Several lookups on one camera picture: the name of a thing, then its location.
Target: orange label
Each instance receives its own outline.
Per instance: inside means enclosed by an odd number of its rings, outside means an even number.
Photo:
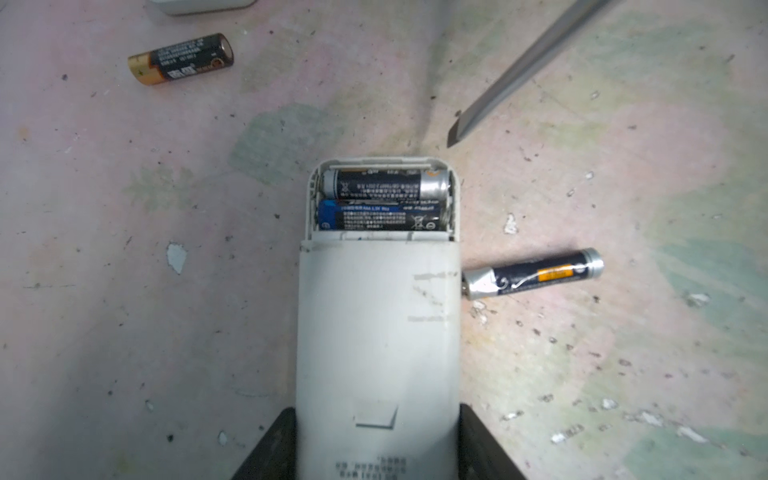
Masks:
[[[573,265],[560,265],[553,266],[551,268],[544,268],[538,272],[539,282],[548,282],[549,280],[557,280],[558,278],[565,278],[566,276],[574,275]]]

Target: screwdriver tip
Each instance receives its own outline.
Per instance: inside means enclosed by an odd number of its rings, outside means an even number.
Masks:
[[[448,148],[453,147],[458,143],[460,139],[458,138],[458,120],[456,123],[453,124],[453,127],[451,127],[451,130],[448,132]]]

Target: aa battery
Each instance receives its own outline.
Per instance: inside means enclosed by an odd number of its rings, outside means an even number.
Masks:
[[[321,230],[445,230],[446,209],[437,200],[372,202],[321,200],[317,207]]]
[[[323,193],[339,200],[416,201],[448,197],[447,170],[331,169],[323,172]]]
[[[131,73],[145,85],[230,67],[234,62],[232,47],[221,33],[128,57]]]
[[[587,248],[561,257],[464,272],[462,292],[470,300],[507,295],[557,283],[597,278],[603,269],[600,254],[594,248]]]

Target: paint chip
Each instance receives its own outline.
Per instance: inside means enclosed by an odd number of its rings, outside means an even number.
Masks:
[[[706,293],[688,293],[685,296],[685,303],[693,308],[701,308],[702,306],[707,306],[710,300],[712,300],[711,297]]]
[[[483,313],[485,308],[486,306],[483,302],[475,300],[472,302],[472,307],[469,309],[469,314],[472,315],[472,318],[479,319],[481,325],[488,323],[488,316]]]
[[[187,251],[178,243],[169,243],[166,250],[168,265],[174,269],[177,275],[181,275],[181,269],[184,268],[184,262],[187,261]]]
[[[619,404],[616,402],[616,400],[613,399],[603,399],[603,410],[613,410],[618,408]]]
[[[652,425],[654,427],[664,426],[664,419],[660,415],[654,415],[653,413],[646,410],[641,410],[638,414],[635,415],[625,413],[624,420],[627,420],[628,422],[647,423],[648,425]]]
[[[555,433],[551,437],[551,440],[552,440],[552,443],[557,445],[558,443],[565,442],[569,438],[571,438],[573,436],[576,436],[576,435],[578,435],[579,433],[581,433],[583,431],[584,431],[584,426],[580,425],[580,424],[577,424],[577,425],[574,425],[574,426],[570,427],[565,432]]]
[[[696,443],[708,443],[709,440],[696,433],[691,427],[680,426],[677,427],[677,436],[688,437]]]
[[[510,412],[507,415],[502,416],[502,420],[505,422],[508,422],[509,420],[513,420],[521,416],[524,412],[522,410],[518,410],[517,412]]]
[[[504,224],[504,233],[507,235],[515,235],[518,231],[518,223],[515,221],[515,215],[507,214],[507,223]]]

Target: battery compartment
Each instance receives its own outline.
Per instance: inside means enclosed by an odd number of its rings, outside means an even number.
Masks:
[[[317,223],[317,208],[326,197],[323,193],[323,173],[330,169],[376,168],[381,170],[447,170],[450,186],[445,199],[446,230],[321,230]],[[434,157],[362,157],[332,159],[322,162],[310,175],[306,205],[306,240],[431,240],[458,242],[459,182],[450,166]]]

